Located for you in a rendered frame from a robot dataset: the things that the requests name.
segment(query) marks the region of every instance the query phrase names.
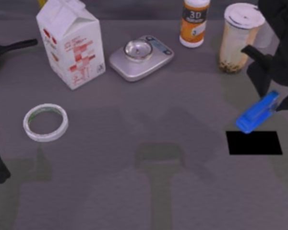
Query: green inner ring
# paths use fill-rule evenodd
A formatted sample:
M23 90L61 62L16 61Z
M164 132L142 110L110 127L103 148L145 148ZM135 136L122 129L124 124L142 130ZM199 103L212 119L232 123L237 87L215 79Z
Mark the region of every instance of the green inner ring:
M60 112L60 110L58 110L57 108L53 108L53 107L43 107L40 109L37 109L36 111L34 111L33 113L31 113L31 115L28 118L28 124L30 124L32 122L32 120L40 113L42 112L55 112L57 114L62 115L62 113Z

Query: bubble tea cup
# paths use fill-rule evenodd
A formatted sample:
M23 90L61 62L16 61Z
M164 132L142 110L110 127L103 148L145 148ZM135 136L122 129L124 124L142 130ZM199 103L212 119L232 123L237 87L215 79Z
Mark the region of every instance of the bubble tea cup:
M224 73L239 73L248 60L248 56L241 50L247 45L253 45L265 19L257 6L248 3L229 5L224 17L218 65Z

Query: bottle label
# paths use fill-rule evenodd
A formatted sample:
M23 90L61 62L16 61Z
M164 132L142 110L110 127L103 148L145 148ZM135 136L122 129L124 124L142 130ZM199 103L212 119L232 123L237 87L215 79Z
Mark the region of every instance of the bottle label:
M203 40L208 8L209 5L194 8L184 4L180 25L180 35L183 40L190 43L197 43Z

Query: scale button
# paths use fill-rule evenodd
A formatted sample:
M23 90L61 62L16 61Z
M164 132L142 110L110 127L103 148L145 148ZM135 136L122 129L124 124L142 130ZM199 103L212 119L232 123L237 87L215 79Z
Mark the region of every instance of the scale button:
M169 51L169 50L167 50L167 51L165 51L165 54L167 54L167 55L171 55L171 54L172 54L172 52L171 52L171 51Z

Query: orange bottle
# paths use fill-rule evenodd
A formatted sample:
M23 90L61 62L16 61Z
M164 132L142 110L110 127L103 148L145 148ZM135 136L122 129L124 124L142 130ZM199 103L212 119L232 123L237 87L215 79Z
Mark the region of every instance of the orange bottle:
M180 24L180 42L188 48L204 42L210 0L184 0Z

